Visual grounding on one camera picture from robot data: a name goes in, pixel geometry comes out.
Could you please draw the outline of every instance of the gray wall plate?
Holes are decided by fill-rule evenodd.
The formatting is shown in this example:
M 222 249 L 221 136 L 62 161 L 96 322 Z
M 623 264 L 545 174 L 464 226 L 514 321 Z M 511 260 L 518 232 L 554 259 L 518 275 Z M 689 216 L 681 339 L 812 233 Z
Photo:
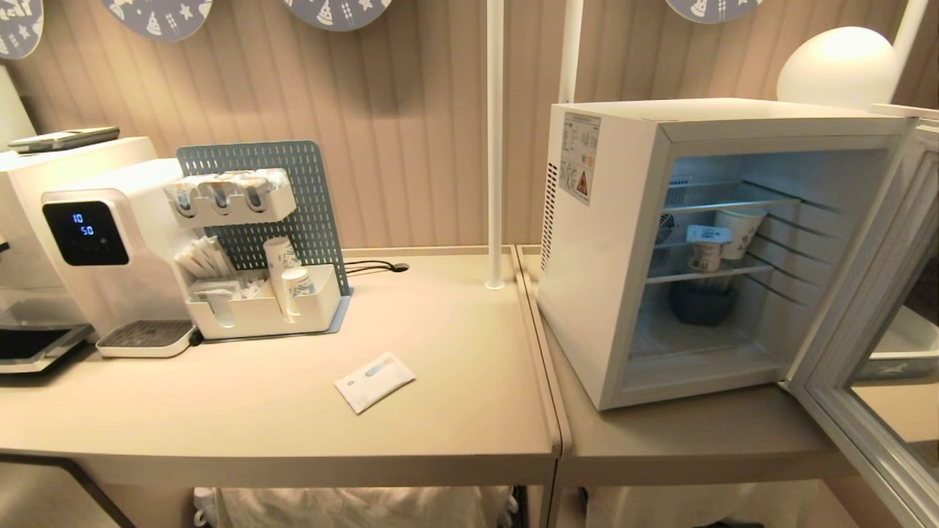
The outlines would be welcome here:
M 0 1 L 0 58 L 24 58 L 41 38 L 42 0 Z
M 339 292 L 349 295 L 346 265 L 319 145 L 312 141 L 282 141 L 182 147 L 177 151 L 177 158 L 186 176 L 226 170 L 286 169 L 297 202 L 296 210 L 280 222 L 206 227 L 206 234 L 219 237 L 239 270 L 266 269 L 264 241 L 288 237 L 304 266 L 335 266 Z
M 282 0 L 293 14 L 327 31 L 352 31 L 372 23 L 392 0 Z
M 762 0 L 667 0 L 672 9 L 692 22 L 722 23 L 742 17 Z
M 121 23 L 139 35 L 170 42 L 198 31 L 212 0 L 101 0 Z

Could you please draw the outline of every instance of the glass fridge door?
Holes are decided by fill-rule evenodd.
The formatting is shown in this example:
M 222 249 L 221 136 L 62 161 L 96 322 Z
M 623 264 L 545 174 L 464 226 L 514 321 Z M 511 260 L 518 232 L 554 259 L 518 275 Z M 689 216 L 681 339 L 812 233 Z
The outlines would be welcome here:
M 843 317 L 815 329 L 788 383 L 903 526 L 939 526 L 937 152 L 939 129 L 921 126 L 834 300 Z

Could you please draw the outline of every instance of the beige table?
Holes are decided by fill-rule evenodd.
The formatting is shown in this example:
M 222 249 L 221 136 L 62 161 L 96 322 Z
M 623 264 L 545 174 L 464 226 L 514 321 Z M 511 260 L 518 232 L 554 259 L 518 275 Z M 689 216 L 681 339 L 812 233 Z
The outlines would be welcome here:
M 350 277 L 338 334 L 92 355 L 0 386 L 0 453 L 65 457 L 138 486 L 548 485 L 558 424 L 513 249 L 360 251 L 410 271 Z M 332 382 L 391 350 L 417 380 L 357 416 Z
M 538 246 L 518 246 L 531 304 Z M 794 398 L 772 385 L 598 412 L 554 334 L 536 315 L 546 370 L 563 409 L 555 502 L 575 505 L 577 486 L 768 482 L 853 474 Z M 557 517 L 557 507 L 552 517 Z M 568 513 L 563 517 L 573 518 Z
M 865 383 L 853 389 L 911 449 L 939 466 L 939 383 Z

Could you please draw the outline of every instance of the paper cup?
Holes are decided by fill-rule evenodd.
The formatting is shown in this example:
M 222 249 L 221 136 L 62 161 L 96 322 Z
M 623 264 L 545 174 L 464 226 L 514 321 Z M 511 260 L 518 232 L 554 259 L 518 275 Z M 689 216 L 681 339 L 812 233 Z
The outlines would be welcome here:
M 694 254 L 688 261 L 688 266 L 699 272 L 716 272 L 720 268 L 720 249 L 723 245 L 715 242 L 695 242 L 691 246 Z
M 764 216 L 766 216 L 766 210 L 759 208 L 719 210 L 715 225 L 727 227 L 733 233 L 733 240 L 724 246 L 721 257 L 728 260 L 743 258 Z
M 287 320 L 293 322 L 293 318 L 300 315 L 294 298 L 316 293 L 316 285 L 313 284 L 313 278 L 310 277 L 306 268 L 295 268 L 281 274 L 281 288 L 281 298 L 284 300 L 283 308 L 285 308 Z
M 270 285 L 274 289 L 274 297 L 277 299 L 277 304 L 281 307 L 281 313 L 284 317 L 290 318 L 282 277 L 287 270 L 299 268 L 300 260 L 297 258 L 293 244 L 290 243 L 290 239 L 287 237 L 275 237 L 265 241 L 264 255 L 268 258 Z

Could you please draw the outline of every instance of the electronic device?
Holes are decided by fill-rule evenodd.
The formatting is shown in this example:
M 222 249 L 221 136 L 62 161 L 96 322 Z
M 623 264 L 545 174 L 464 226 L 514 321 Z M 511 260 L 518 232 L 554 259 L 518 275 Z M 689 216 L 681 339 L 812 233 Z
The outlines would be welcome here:
M 594 406 L 785 381 L 819 353 L 909 126 L 775 101 L 554 105 L 538 305 Z M 753 210 L 742 257 L 689 266 L 690 226 Z
M 75 129 L 15 139 L 8 143 L 8 147 L 20 154 L 32 154 L 35 152 L 49 152 L 85 147 L 87 145 L 115 140 L 119 135 L 120 129 L 118 127 Z
M 42 194 L 153 158 L 145 137 L 31 156 L 0 153 L 0 374 L 46 372 L 92 334 L 53 263 Z
M 173 257 L 193 234 L 178 228 L 163 193 L 181 178 L 176 159 L 150 160 L 42 196 L 53 261 L 102 336 L 103 356 L 169 357 L 189 346 L 193 326 Z

